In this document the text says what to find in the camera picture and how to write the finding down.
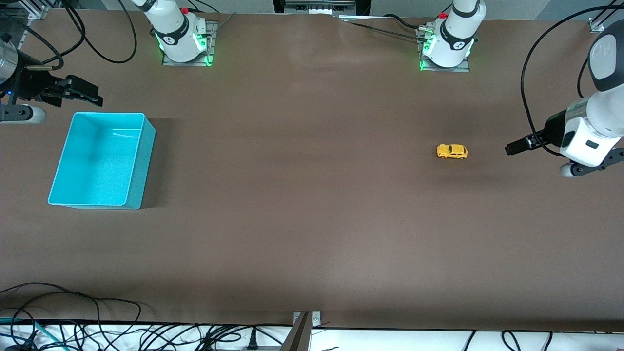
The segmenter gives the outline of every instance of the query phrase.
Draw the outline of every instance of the cable connector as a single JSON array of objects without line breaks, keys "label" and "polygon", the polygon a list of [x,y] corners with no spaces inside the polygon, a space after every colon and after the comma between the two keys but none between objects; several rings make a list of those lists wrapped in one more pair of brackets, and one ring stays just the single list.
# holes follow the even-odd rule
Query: cable connector
[{"label": "cable connector", "polygon": [[251,337],[249,338],[249,345],[247,350],[258,350],[258,342],[256,341],[256,327],[251,329]]}]

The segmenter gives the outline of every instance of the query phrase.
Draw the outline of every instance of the yellow toy car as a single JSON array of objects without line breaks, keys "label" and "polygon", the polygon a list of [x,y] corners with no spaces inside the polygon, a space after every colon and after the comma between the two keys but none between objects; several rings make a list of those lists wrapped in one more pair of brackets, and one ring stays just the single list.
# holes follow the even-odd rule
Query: yellow toy car
[{"label": "yellow toy car", "polygon": [[441,159],[460,159],[468,157],[468,149],[466,146],[459,144],[440,144],[437,146],[437,156]]}]

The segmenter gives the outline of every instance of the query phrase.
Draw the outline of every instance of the brown tabletop surface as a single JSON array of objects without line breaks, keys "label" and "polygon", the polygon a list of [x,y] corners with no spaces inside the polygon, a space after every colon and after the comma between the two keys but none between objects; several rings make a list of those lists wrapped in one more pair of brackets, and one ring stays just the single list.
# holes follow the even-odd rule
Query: brown tabletop surface
[{"label": "brown tabletop surface", "polygon": [[[80,13],[105,55],[132,50],[123,12]],[[529,133],[520,69],[553,22],[485,21],[460,74],[421,72],[410,40],[325,15],[235,14],[212,67],[163,67],[147,19],[132,18],[130,62],[82,45],[55,72],[97,84],[103,108],[65,101],[44,107],[45,124],[0,126],[3,287],[134,299],[149,305],[143,320],[288,322],[314,309],[348,327],[624,328],[624,166],[564,179],[564,159],[504,151]],[[62,50],[79,37],[62,10],[33,28]],[[571,22],[535,52],[526,84],[540,127],[578,99],[593,38]],[[33,37],[23,51],[51,55]],[[76,111],[150,119],[143,209],[47,204]],[[438,159],[441,143],[466,145],[468,159]],[[39,305],[38,317],[95,318],[88,302]]]}]

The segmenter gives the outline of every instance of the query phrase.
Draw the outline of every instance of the blue plastic bin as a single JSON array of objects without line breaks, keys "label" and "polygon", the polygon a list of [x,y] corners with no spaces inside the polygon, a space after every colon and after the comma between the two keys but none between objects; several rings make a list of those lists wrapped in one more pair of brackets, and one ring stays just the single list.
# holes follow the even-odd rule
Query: blue plastic bin
[{"label": "blue plastic bin", "polygon": [[47,202],[138,210],[155,135],[142,113],[76,112]]}]

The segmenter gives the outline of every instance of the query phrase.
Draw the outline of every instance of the white floor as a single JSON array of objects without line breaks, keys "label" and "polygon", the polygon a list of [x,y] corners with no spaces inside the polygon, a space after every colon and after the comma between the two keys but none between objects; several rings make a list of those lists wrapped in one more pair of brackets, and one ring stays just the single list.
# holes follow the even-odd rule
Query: white floor
[{"label": "white floor", "polygon": [[[133,327],[130,331],[148,328],[149,326],[140,325]],[[28,337],[31,333],[32,326],[20,325],[14,328],[15,335]],[[106,331],[123,332],[127,329],[124,325],[103,325]],[[168,332],[165,337],[173,337],[181,330],[187,327],[177,327]],[[208,327],[201,327],[205,332]],[[261,327],[261,329],[279,340],[284,340],[289,327]],[[73,336],[73,326],[64,326],[66,337]],[[46,327],[46,331],[53,337],[46,336],[42,332],[35,339],[38,345],[51,344],[54,339],[62,339],[59,326],[50,325]],[[98,332],[97,325],[88,327],[87,332]],[[241,339],[237,342],[219,343],[219,350],[240,350],[247,346],[249,342],[250,329],[246,329],[241,333]],[[0,334],[10,334],[7,325],[0,325]],[[143,334],[141,330],[135,333],[124,335],[115,342],[115,346],[120,351],[138,351],[140,336]],[[518,339],[520,347],[524,351],[542,351],[548,335],[543,332],[514,332]],[[258,333],[258,345],[277,345],[276,342]],[[339,351],[360,351],[360,350],[411,350],[411,351],[462,351],[466,340],[470,335],[470,331],[431,331],[431,330],[330,330],[315,329],[311,337],[310,351],[322,351],[338,347]],[[109,340],[115,335],[108,334]],[[102,334],[94,336],[100,340],[102,345],[107,342],[102,338]],[[196,329],[181,335],[175,339],[176,342],[188,342],[198,340],[199,334]],[[156,339],[149,346],[149,350],[157,349],[165,342]],[[508,343],[513,345],[513,341],[508,337]],[[10,338],[0,337],[0,347],[4,348],[12,345]],[[176,351],[192,351],[197,344],[177,346]],[[548,351],[616,351],[616,349],[624,349],[624,335],[620,334],[590,334],[590,333],[555,333],[552,343]],[[71,351],[62,347],[54,348],[56,350]],[[98,346],[93,341],[88,341],[84,347],[86,351],[98,351]],[[166,350],[173,351],[173,347],[167,347]],[[469,347],[470,351],[508,351],[500,338],[500,332],[477,332]],[[114,351],[109,347],[105,351]]]}]

